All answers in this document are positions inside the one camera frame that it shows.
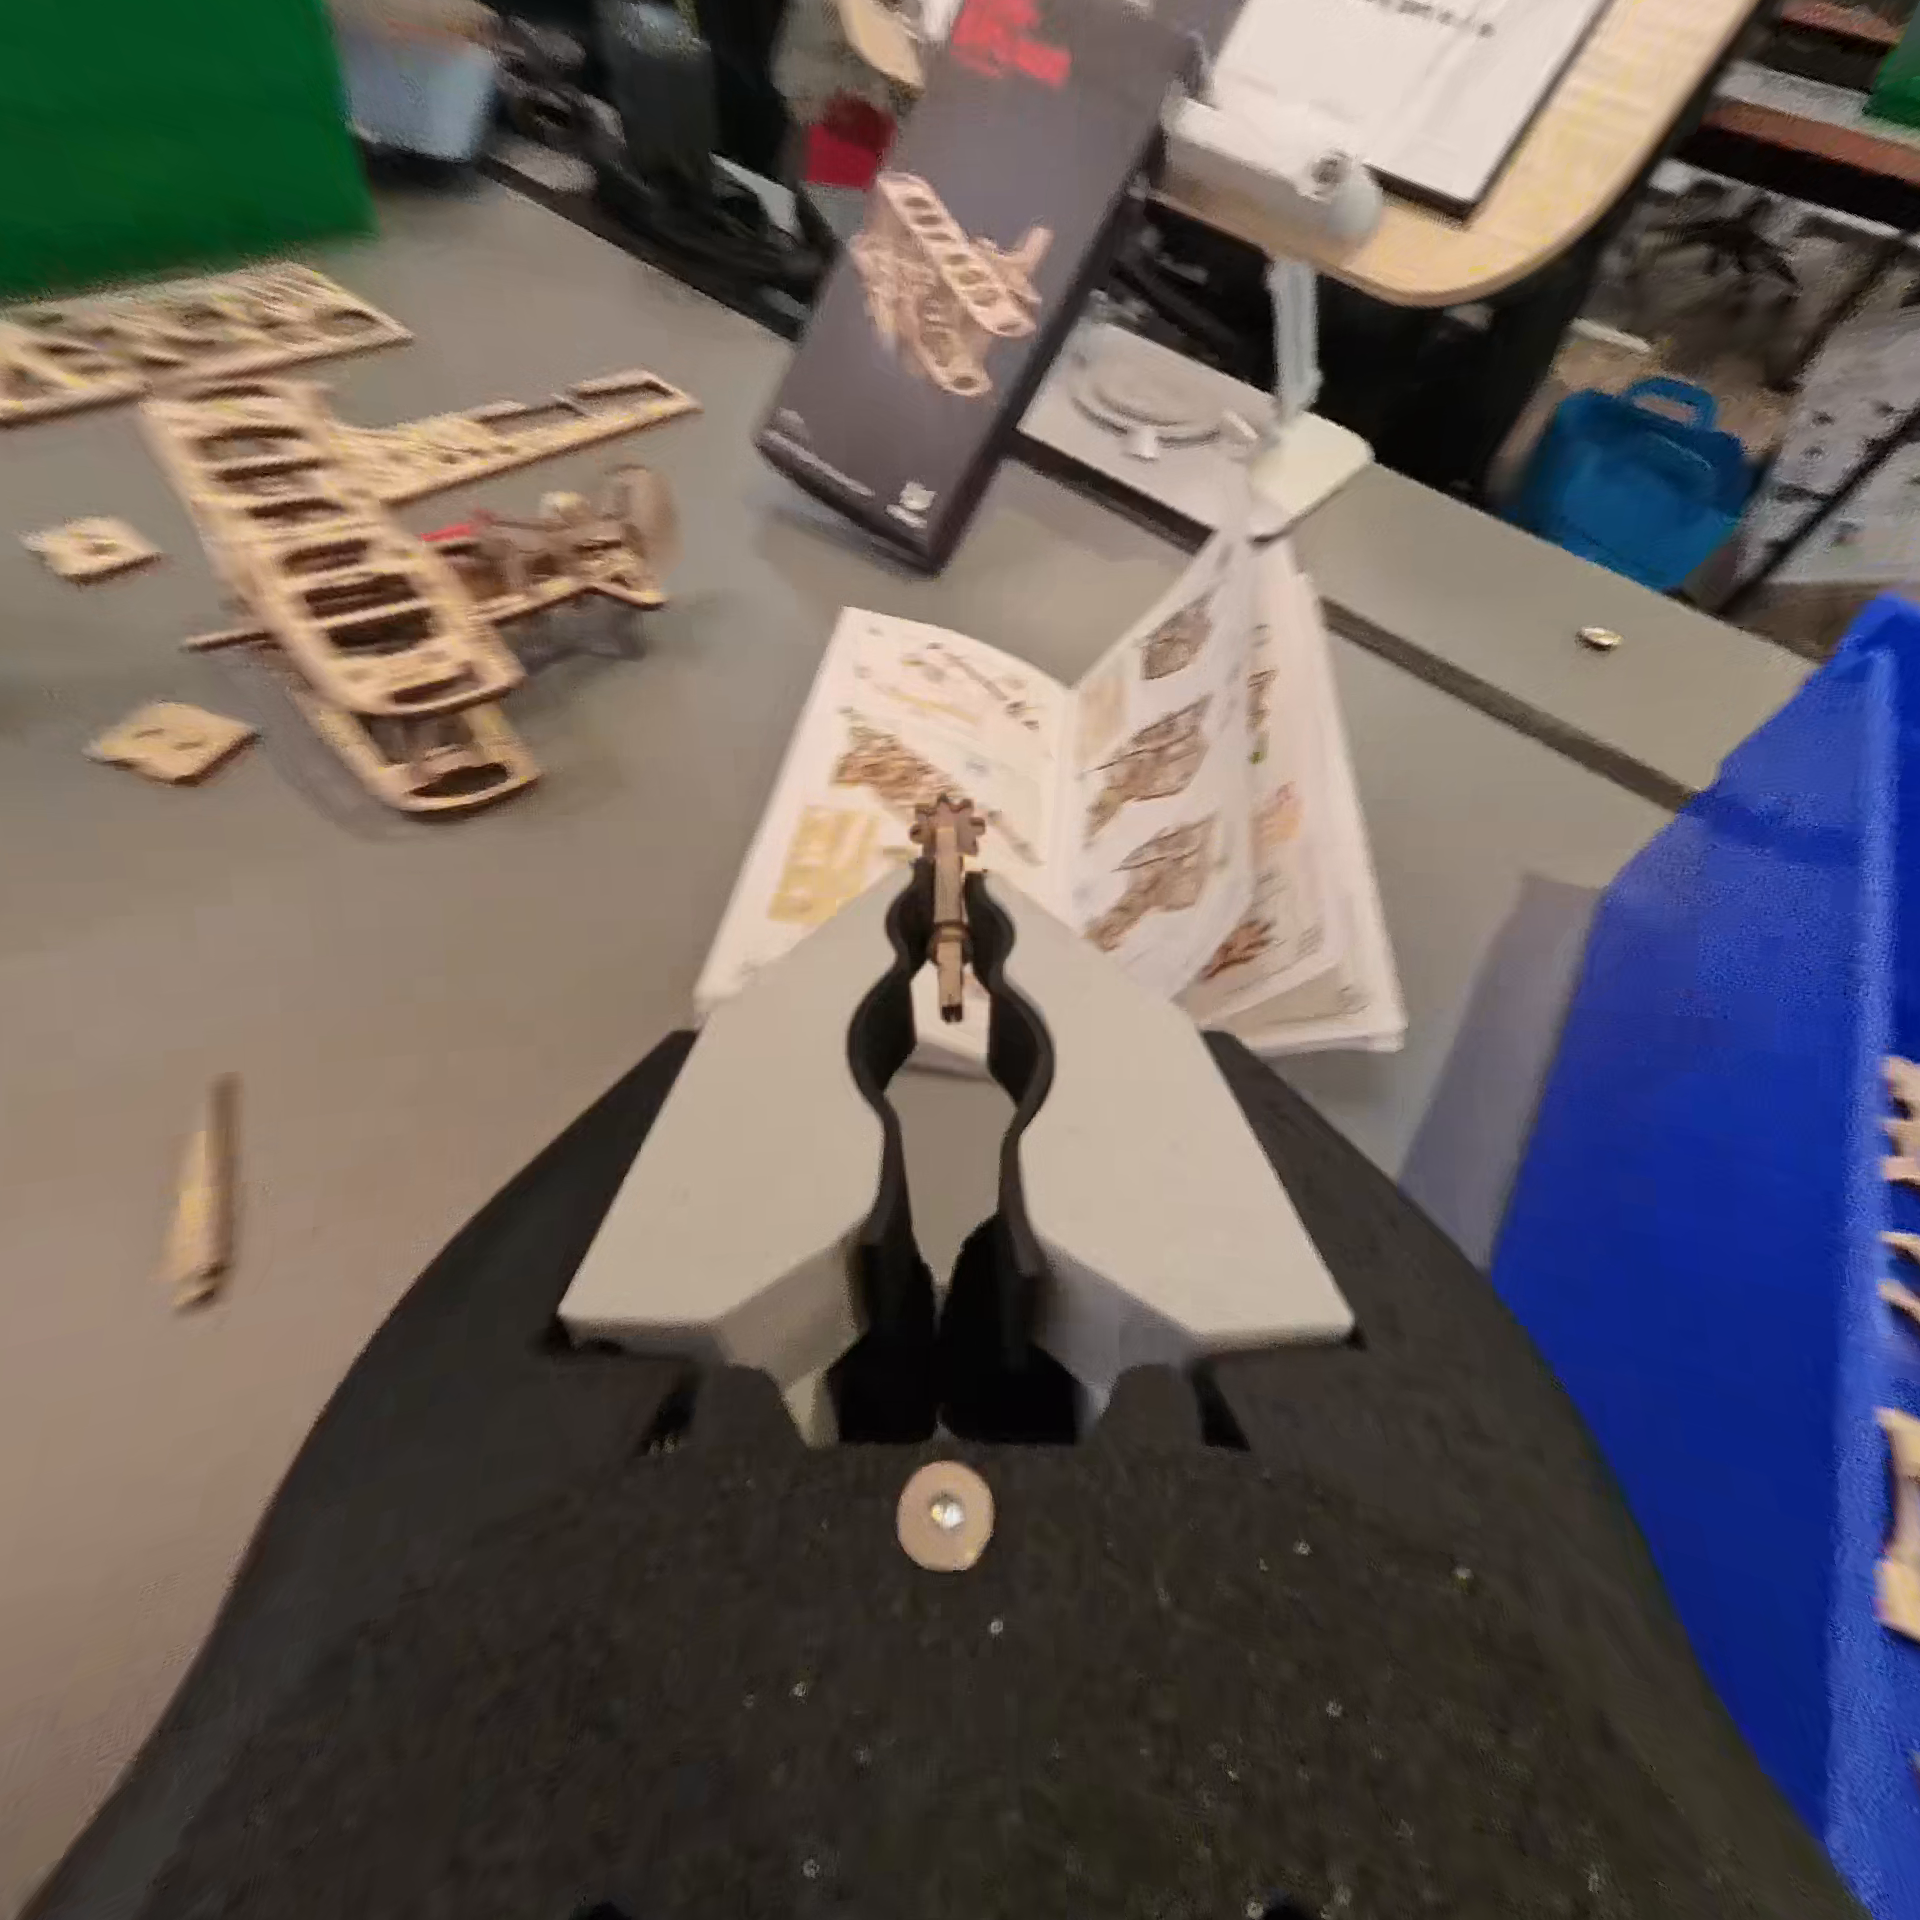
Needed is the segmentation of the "white desk lamp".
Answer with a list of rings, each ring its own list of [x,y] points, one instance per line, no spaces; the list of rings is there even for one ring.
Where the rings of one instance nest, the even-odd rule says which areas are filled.
[[[1187,98],[1166,111],[1166,157],[1187,186],[1246,199],[1291,230],[1348,252],[1381,221],[1379,177],[1348,132],[1312,106],[1207,103]],[[1269,252],[1269,319],[1276,370],[1269,414],[1253,426],[1253,531],[1291,531],[1372,458],[1352,429],[1319,413],[1320,298],[1319,270],[1299,252]]]

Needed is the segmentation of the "small square wooden offcut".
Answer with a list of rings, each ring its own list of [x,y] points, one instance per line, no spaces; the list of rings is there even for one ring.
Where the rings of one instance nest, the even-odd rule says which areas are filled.
[[[246,752],[256,736],[253,723],[209,707],[155,700],[88,739],[86,756],[158,784],[199,784]]]
[[[163,547],[122,516],[74,516],[22,534],[19,545],[71,586],[104,582],[163,561]]]

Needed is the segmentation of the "red object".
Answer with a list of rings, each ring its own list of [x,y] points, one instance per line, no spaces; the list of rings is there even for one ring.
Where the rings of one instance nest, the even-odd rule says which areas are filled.
[[[802,177],[807,186],[872,188],[880,161],[894,146],[898,114],[851,91],[821,103],[803,128]]]

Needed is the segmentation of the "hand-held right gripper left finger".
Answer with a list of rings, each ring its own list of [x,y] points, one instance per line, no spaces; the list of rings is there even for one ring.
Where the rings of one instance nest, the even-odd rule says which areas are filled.
[[[576,1345],[760,1370],[843,1441],[938,1425],[891,1080],[917,884],[872,884],[708,1015],[558,1305]]]

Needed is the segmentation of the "large wooden parts sheet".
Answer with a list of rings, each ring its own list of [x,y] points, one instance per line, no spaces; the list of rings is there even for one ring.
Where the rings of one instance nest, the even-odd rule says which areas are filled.
[[[298,261],[19,301],[4,311],[4,426],[410,341],[379,304]]]

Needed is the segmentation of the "black product box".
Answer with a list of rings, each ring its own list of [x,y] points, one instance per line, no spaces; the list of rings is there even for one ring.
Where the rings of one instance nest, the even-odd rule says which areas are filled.
[[[760,422],[762,457],[920,572],[949,564],[1196,51],[1150,3],[960,3]]]

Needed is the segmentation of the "grey plastic box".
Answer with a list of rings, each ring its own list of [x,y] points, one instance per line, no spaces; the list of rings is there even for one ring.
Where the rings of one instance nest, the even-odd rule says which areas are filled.
[[[472,39],[337,30],[349,128],[372,149],[474,161],[494,124],[499,58]]]

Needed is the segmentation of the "blue basket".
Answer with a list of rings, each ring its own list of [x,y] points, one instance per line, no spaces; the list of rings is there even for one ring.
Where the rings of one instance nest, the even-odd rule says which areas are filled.
[[[1734,536],[1757,461],[1719,426],[1713,392],[1642,376],[1561,400],[1503,513],[1536,538],[1674,594]]]

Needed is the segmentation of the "wooden biplane model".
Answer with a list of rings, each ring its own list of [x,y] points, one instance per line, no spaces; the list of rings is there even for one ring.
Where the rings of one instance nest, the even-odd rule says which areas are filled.
[[[528,791],[540,763],[506,714],[522,684],[510,631],[580,600],[665,604],[670,481],[613,466],[597,491],[426,536],[404,508],[430,498],[378,498],[341,422],[316,381],[290,376],[144,400],[144,440],[242,616],[190,645],[268,652],[301,718],[385,807],[458,816]]]

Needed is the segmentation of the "green panel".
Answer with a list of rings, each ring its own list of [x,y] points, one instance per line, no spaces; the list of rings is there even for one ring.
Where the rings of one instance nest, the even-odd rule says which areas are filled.
[[[372,219],[322,3],[4,6],[4,298]]]

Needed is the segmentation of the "white round stand base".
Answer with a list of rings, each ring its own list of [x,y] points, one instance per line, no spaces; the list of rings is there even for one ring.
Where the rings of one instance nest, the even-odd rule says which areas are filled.
[[[1077,330],[1067,399],[1133,461],[1202,448],[1246,426],[1232,378],[1110,321]]]

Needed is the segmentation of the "white paper board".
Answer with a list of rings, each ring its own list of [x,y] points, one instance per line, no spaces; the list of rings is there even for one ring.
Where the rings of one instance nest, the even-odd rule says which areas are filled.
[[[1207,102],[1262,132],[1326,132],[1393,191],[1471,215],[1605,3],[1246,3]]]

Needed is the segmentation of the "wooden axle with gear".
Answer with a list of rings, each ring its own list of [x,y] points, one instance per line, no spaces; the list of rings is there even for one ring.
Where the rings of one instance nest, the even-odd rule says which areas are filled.
[[[917,867],[930,883],[925,967],[935,982],[938,1018],[957,1026],[965,1015],[972,967],[968,878],[982,850],[985,820],[972,796],[941,788],[913,810]]]

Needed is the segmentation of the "grey desk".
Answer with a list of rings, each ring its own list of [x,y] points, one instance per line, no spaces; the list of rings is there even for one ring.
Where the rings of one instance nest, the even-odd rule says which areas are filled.
[[[1396,1056],[1224,1054],[1357,1301],[1331,1355],[1126,1381],[960,1447],[1001,1535],[902,1556],[921,1447],[572,1353],[577,1258],[832,619],[891,600],[1079,671],[1177,556],[1024,469],[941,582],[748,450],[771,336],[481,186],[344,263],[458,373],[649,362],[686,600],[520,710],[549,780],[357,807],[275,732],[209,785],[81,739],[195,609],[4,589],[7,1917],[1850,1917],[1691,1663],[1525,1331],[1396,1181],[1517,853],[1605,878],[1641,795],[1337,645],[1415,1005]],[[159,1278],[240,1076],[228,1282]]]

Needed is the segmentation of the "instruction booklet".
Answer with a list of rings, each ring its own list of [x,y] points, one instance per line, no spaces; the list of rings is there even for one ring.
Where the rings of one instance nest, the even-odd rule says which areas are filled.
[[[843,609],[697,983],[711,1015],[965,796],[976,860],[1262,1059],[1401,1049],[1408,1018],[1319,591],[1216,534],[1077,684]]]

